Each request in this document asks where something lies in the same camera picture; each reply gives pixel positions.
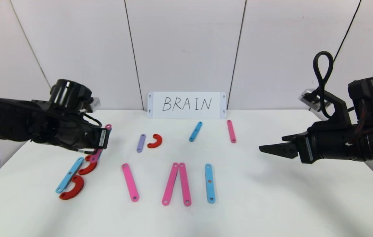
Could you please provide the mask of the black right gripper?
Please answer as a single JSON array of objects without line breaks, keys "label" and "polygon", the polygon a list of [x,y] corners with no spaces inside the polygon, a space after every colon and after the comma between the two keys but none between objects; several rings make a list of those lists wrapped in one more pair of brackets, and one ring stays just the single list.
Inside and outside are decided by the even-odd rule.
[{"label": "black right gripper", "polygon": [[263,153],[293,159],[300,157],[304,164],[313,164],[321,159],[352,160],[366,162],[367,155],[358,143],[346,145],[351,129],[308,130],[300,134],[283,136],[286,143],[263,145]]}]

